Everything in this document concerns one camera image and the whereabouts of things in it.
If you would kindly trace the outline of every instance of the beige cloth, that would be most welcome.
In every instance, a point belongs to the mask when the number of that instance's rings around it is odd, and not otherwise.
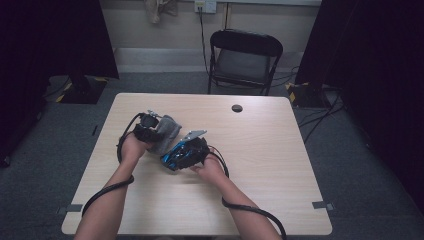
[[[144,0],[146,4],[147,16],[152,23],[160,21],[159,15],[167,13],[172,16],[177,16],[177,0]]]

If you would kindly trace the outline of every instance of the person's left arm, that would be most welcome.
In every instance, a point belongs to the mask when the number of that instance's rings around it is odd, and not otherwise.
[[[128,180],[141,156],[151,144],[129,134],[122,146],[122,161],[105,187]],[[74,239],[115,239],[121,225],[128,186],[106,193],[85,212]]]

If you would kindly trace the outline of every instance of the gray carpet floor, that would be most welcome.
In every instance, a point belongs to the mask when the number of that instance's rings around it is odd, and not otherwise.
[[[120,78],[109,81],[96,105],[55,103],[57,94],[48,98],[42,118],[11,155],[11,166],[0,169],[0,239],[72,239],[61,232],[64,215],[57,210],[71,203],[116,94],[207,91],[207,75],[201,72],[122,73]],[[48,92],[65,80],[52,79]],[[271,96],[287,96],[282,82],[274,83]],[[259,94],[222,87],[212,93]],[[328,92],[330,101],[335,96]],[[339,100],[335,109],[342,105]],[[293,111],[299,123],[324,114],[322,109]],[[304,138],[313,126],[301,127]],[[345,109],[320,123],[306,149],[324,201],[335,206],[329,211],[333,232],[289,239],[424,239],[423,216],[390,169],[367,148],[363,131]]]

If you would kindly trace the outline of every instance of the chair backrest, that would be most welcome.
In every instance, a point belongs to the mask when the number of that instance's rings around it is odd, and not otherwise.
[[[280,57],[283,52],[283,45],[272,36],[234,29],[215,32],[211,36],[210,44],[212,51],[217,47],[270,57]]]

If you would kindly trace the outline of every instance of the black chair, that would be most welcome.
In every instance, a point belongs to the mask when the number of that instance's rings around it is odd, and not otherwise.
[[[208,94],[212,81],[266,89],[269,93],[283,45],[274,37],[234,29],[220,30],[210,39],[211,59]]]

